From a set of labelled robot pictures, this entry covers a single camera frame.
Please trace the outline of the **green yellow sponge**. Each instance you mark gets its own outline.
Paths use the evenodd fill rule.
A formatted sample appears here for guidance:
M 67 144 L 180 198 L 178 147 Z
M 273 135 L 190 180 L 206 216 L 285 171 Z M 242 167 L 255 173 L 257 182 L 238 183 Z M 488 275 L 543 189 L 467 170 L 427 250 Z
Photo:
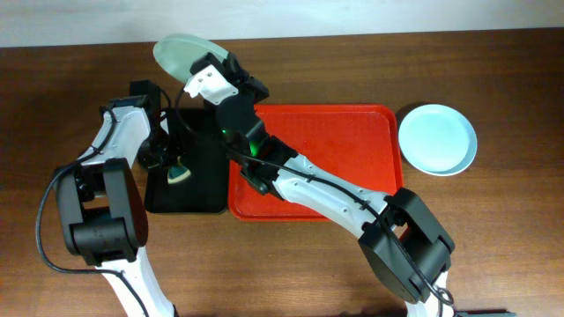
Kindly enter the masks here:
M 187 180 L 191 176 L 191 171 L 182 163 L 182 158 L 176 161 L 167 169 L 167 183 L 177 184 Z

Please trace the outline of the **mint green plate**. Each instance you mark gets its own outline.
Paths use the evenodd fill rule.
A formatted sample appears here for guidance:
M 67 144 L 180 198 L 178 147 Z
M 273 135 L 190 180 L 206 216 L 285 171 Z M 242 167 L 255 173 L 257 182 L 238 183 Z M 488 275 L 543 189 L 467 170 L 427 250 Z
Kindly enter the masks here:
M 207 53 L 213 53 L 220 62 L 228 56 L 228 51 L 214 42 L 184 33 L 168 35 L 154 45 L 152 52 L 157 64 L 183 84 L 192 77 L 192 64 Z

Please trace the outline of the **light blue plate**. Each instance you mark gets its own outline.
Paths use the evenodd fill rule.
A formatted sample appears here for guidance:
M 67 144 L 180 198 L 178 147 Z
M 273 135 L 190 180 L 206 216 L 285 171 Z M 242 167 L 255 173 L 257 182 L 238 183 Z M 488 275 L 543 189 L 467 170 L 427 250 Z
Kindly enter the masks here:
M 398 128 L 406 161 L 433 176 L 448 177 L 468 169 L 478 152 L 477 133 L 459 111 L 426 104 L 409 111 Z

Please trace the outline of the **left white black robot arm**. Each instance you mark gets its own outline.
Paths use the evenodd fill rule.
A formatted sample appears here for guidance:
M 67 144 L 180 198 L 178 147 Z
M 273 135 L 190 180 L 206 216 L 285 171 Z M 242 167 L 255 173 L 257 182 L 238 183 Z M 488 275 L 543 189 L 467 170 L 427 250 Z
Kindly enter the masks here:
M 76 275 L 101 275 L 129 316 L 175 316 L 149 263 L 148 217 L 131 168 L 152 173 L 177 164 L 181 151 L 161 107 L 167 94 L 150 80 L 102 107 L 102 125 L 78 159 L 56 170 L 50 188 L 69 252 L 85 261 Z

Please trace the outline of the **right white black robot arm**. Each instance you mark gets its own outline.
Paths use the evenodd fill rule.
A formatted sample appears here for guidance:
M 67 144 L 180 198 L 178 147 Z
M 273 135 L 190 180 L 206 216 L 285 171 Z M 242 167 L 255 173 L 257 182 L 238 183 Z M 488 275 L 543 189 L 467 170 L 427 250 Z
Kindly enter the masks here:
M 203 53 L 189 63 L 189 74 L 186 91 L 211 105 L 220 145 L 256 192 L 304 206 L 351 233 L 377 279 L 406 303 L 409 315 L 454 315 L 446 279 L 455 243 L 418 195 L 354 185 L 269 134 L 255 110 L 268 89 L 234 54 Z

